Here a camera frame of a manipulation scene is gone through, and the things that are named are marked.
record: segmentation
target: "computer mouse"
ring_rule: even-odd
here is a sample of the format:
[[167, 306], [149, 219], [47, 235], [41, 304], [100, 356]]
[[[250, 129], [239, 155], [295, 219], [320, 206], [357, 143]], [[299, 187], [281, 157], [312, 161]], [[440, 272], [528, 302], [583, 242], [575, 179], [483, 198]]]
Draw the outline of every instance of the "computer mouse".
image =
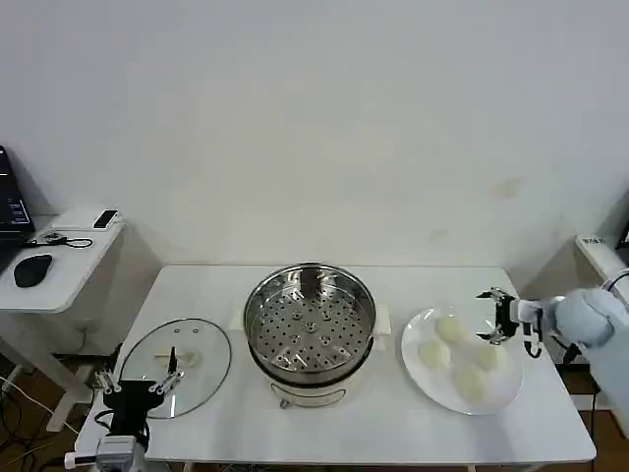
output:
[[16, 285], [22, 288], [34, 287], [44, 279], [52, 264], [52, 256], [32, 256], [20, 261], [13, 270]]

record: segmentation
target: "steamed bun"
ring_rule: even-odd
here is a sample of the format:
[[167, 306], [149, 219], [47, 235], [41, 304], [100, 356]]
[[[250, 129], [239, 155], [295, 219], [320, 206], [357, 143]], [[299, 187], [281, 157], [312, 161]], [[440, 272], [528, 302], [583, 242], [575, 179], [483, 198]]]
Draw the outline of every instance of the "steamed bun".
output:
[[504, 355], [502, 346], [484, 344], [477, 348], [476, 360], [481, 369], [489, 372], [496, 370], [504, 362]]
[[439, 339], [420, 343], [418, 353], [424, 364], [434, 370], [445, 369], [452, 361], [450, 348]]
[[454, 386], [461, 398], [471, 403], [483, 401], [486, 396], [485, 376], [474, 367], [463, 367], [454, 371]]
[[436, 321], [436, 333], [451, 344], [460, 344], [466, 337], [463, 325], [454, 317], [439, 318]]

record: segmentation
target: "laptop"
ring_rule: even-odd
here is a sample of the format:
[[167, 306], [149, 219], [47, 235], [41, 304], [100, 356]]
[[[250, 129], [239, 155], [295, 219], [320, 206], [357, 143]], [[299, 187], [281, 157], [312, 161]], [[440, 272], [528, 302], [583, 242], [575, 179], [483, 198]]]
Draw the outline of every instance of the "laptop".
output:
[[0, 272], [7, 268], [34, 230], [7, 150], [0, 146]]

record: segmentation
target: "cable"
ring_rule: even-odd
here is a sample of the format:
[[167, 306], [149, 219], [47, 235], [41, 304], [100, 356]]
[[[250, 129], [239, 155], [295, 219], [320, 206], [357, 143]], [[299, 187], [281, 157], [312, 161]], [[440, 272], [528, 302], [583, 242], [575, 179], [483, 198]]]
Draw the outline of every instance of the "cable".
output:
[[105, 423], [104, 421], [101, 421], [100, 419], [102, 417], [104, 417], [104, 416], [111, 415], [113, 412], [114, 412], [114, 410], [101, 411], [100, 413], [96, 414], [96, 416], [94, 416], [94, 423], [96, 423], [97, 425], [102, 426], [107, 431], [110, 431], [111, 430], [110, 426], [107, 423]]
[[605, 282], [603, 282], [600, 288], [610, 292], [611, 290], [613, 290], [614, 285], [618, 283], [619, 280], [627, 276], [629, 276], [629, 268], [624, 268], [623, 270], [618, 272], [614, 278], [609, 278]]
[[58, 239], [53, 239], [50, 241], [46, 241], [45, 243], [38, 243], [37, 241], [28, 241], [27, 243], [23, 243], [23, 248], [41, 248], [44, 246], [68, 246], [70, 248], [75, 249], [85, 249], [94, 244], [93, 240], [89, 238], [73, 238], [69, 239], [65, 236], [62, 236]]
[[78, 354], [78, 353], [80, 353], [81, 351], [83, 351], [83, 348], [84, 348], [84, 347], [86, 347], [86, 343], [87, 343], [87, 329], [86, 329], [86, 328], [81, 329], [81, 333], [83, 334], [83, 340], [81, 341], [81, 346], [80, 346], [80, 347], [78, 347], [77, 349], [75, 349], [74, 351], [69, 352], [69, 353], [68, 353], [68, 354], [66, 354], [65, 356], [58, 358], [57, 360], [58, 360], [59, 362], [63, 362], [63, 361], [65, 361], [66, 359], [68, 359], [69, 357], [72, 357], [72, 356], [74, 356], [75, 354]]
[[[89, 412], [89, 410], [91, 410], [91, 407], [93, 406], [93, 402], [95, 400], [95, 392], [94, 390], [91, 391], [91, 402], [89, 404], [89, 408], [87, 410], [87, 413]], [[68, 420], [68, 423], [75, 423], [76, 421], [81, 421], [84, 420], [86, 418], [86, 414], [82, 414], [79, 416], [79, 418], [76, 418], [74, 420]], [[31, 445], [35, 442], [38, 441], [42, 441], [42, 440], [48, 440], [52, 437], [55, 437], [57, 435], [57, 433], [49, 433], [49, 434], [44, 434], [42, 436], [38, 436], [37, 434], [39, 433], [39, 431], [41, 431], [44, 422], [46, 421], [46, 415], [42, 415], [41, 419], [39, 420], [39, 425], [37, 426], [37, 428], [35, 429], [35, 431], [33, 432], [32, 437], [30, 438], [30, 440], [26, 443], [26, 444], [22, 444], [20, 443], [20, 445], [24, 448], [24, 449], [30, 449]], [[30, 460], [30, 467], [26, 467], [28, 464], [28, 459]], [[23, 457], [23, 463], [22, 463], [22, 471], [23, 472], [34, 472], [35, 469], [35, 465], [37, 464], [37, 456], [34, 455], [33, 452], [31, 452], [28, 455], [25, 455]]]
[[51, 469], [53, 467], [59, 467], [62, 470], [66, 470], [64, 458], [63, 457], [53, 457], [52, 459], [46, 460], [43, 464], [39, 466], [38, 471], [43, 472], [46, 469]]
[[6, 469], [6, 468], [7, 468], [7, 467], [9, 467], [11, 464], [13, 464], [14, 462], [17, 462], [17, 461], [18, 461], [18, 460], [20, 460], [21, 458], [26, 457], [27, 455], [32, 454], [33, 452], [36, 452], [36, 451], [38, 451], [38, 450], [44, 449], [45, 447], [50, 447], [50, 446], [52, 446], [53, 444], [55, 444], [55, 441], [53, 441], [53, 442], [48, 442], [48, 443], [46, 443], [46, 444], [44, 444], [44, 445], [41, 445], [41, 446], [39, 446], [39, 447], [35, 447], [35, 448], [31, 449], [31, 450], [27, 450], [24, 454], [19, 455], [18, 457], [14, 457], [13, 459], [11, 459], [11, 460], [10, 460], [9, 462], [7, 462], [6, 464], [0, 465], [0, 470], [2, 470], [2, 469]]
[[[18, 422], [16, 424], [16, 427], [14, 429], [11, 429], [9, 427], [9, 425], [7, 424], [7, 419], [5, 418], [5, 408], [4, 408], [4, 400], [5, 399], [10, 399], [12, 402], [14, 402], [16, 409], [18, 411]], [[20, 403], [18, 402], [18, 400], [16, 400], [13, 396], [11, 396], [9, 394], [9, 392], [5, 392], [4, 393], [4, 398], [2, 399], [2, 402], [0, 403], [0, 421], [2, 421], [2, 425], [4, 426], [4, 428], [7, 430], [7, 433], [9, 433], [9, 437], [2, 442], [2, 444], [0, 444], [0, 452], [2, 452], [4, 449], [10, 447], [11, 445], [13, 445], [14, 443], [21, 441], [22, 439], [19, 438], [16, 435], [16, 431], [20, 428], [21, 424], [22, 424], [22, 406], [20, 405]]]
[[[37, 400], [35, 400], [34, 398], [31, 398], [30, 396], [27, 395], [27, 393], [25, 391], [23, 391], [21, 388], [19, 388], [17, 385], [15, 385], [13, 382], [8, 381], [7, 379], [5, 379], [4, 377], [0, 376], [0, 380], [6, 382], [7, 384], [9, 384], [10, 386], [12, 386], [14, 389], [16, 389], [19, 393], [21, 393], [23, 396], [25, 396], [26, 398], [28, 398], [30, 401], [32, 401], [33, 403], [39, 405], [41, 408], [43, 408], [44, 410], [48, 411], [48, 413], [50, 413], [51, 415], [54, 415], [55, 412], [52, 411], [50, 408], [48, 408], [46, 405], [44, 405], [43, 403], [39, 403]], [[77, 430], [75, 430], [71, 425], [69, 425], [68, 423], [66, 423], [65, 421], [63, 422], [64, 425], [66, 425], [70, 430], [72, 430], [77, 436], [79, 435], [79, 432]]]
[[[599, 387], [596, 385], [595, 383], [595, 387], [596, 389], [594, 390], [594, 394], [592, 395], [592, 411], [590, 412], [590, 437], [592, 438], [592, 442], [594, 444], [596, 444], [596, 441], [594, 439], [594, 419], [596, 418], [596, 408], [597, 408], [597, 395], [599, 394]], [[592, 461], [590, 462], [590, 470], [591, 472], [595, 471], [595, 461], [597, 459], [594, 458], [592, 459]]]
[[554, 342], [556, 342], [558, 346], [562, 347], [565, 351], [567, 351], [567, 350], [568, 350], [568, 346], [566, 346], [563, 342], [561, 342], [557, 336], [553, 336], [553, 335], [552, 335], [550, 338], [551, 338]]
[[[13, 398], [13, 396], [11, 396], [9, 393], [7, 393], [7, 398], [9, 398], [11, 401], [13, 401], [15, 403], [15, 406], [18, 409], [18, 413], [20, 415], [20, 417], [22, 416], [22, 406], [20, 405], [20, 403]], [[21, 423], [21, 418], [19, 417], [19, 421], [18, 421], [18, 426], [11, 430], [9, 428], [9, 426], [7, 425], [7, 421], [6, 418], [4, 416], [4, 409], [0, 412], [0, 419], [2, 420], [2, 423], [4, 425], [4, 427], [7, 429], [8, 433], [10, 434], [10, 440], [6, 442], [6, 446], [11, 446], [11, 445], [17, 445], [19, 447], [22, 447], [26, 453], [23, 454], [22, 456], [22, 466], [20, 467], [20, 470], [22, 470], [23, 472], [31, 472], [32, 469], [34, 468], [35, 465], [35, 461], [36, 461], [36, 457], [33, 454], [33, 452], [31, 451], [31, 445], [35, 442], [35, 441], [40, 441], [40, 440], [44, 440], [44, 439], [49, 439], [52, 436], [54, 436], [54, 434], [50, 434], [50, 435], [44, 435], [43, 437], [38, 437], [37, 433], [41, 430], [41, 426], [43, 425], [46, 417], [45, 415], [42, 415], [41, 419], [39, 420], [39, 424], [36, 426], [35, 430], [33, 431], [33, 434], [30, 436], [30, 438], [23, 438], [20, 435], [18, 435], [16, 433], [16, 431], [18, 430], [18, 428], [20, 427], [20, 423]]]
[[572, 364], [572, 362], [577, 358], [577, 356], [581, 354], [581, 349], [576, 344], [570, 344], [568, 350], [563, 355], [563, 360], [561, 361], [561, 365], [567, 366], [568, 364]]

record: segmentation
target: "table leg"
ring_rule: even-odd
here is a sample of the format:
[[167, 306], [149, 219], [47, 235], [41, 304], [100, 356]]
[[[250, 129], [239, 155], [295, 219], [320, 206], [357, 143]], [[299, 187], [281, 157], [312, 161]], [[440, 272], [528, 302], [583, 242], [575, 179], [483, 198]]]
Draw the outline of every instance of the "table leg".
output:
[[9, 359], [14, 366], [22, 367], [23, 372], [30, 374], [34, 370], [32, 364], [3, 339], [0, 339], [0, 354]]
[[[75, 377], [82, 383], [84, 383], [88, 378], [89, 374], [91, 374], [93, 367], [90, 365], [80, 366], [77, 370]], [[75, 407], [77, 403], [91, 403], [91, 398], [89, 401], [85, 401], [84, 398], [77, 398], [72, 395], [70, 392], [65, 393], [57, 407], [55, 408], [55, 412], [48, 421], [48, 425], [46, 426], [46, 431], [54, 431], [59, 432], [64, 428], [64, 422], [68, 421], [68, 417], [70, 416], [70, 412]]]
[[22, 370], [23, 370], [22, 366], [16, 366], [13, 368], [13, 371], [11, 371], [11, 374], [7, 376], [7, 381], [2, 383], [2, 396], [0, 396], [0, 398], [4, 398], [4, 393], [9, 391], [13, 387], [12, 384], [16, 382], [16, 379], [22, 373]]
[[2, 319], [2, 338], [29, 363], [36, 366], [45, 376], [71, 393], [81, 402], [89, 403], [91, 390], [70, 372], [47, 349], [36, 328], [28, 326], [29, 315], [9, 315]]

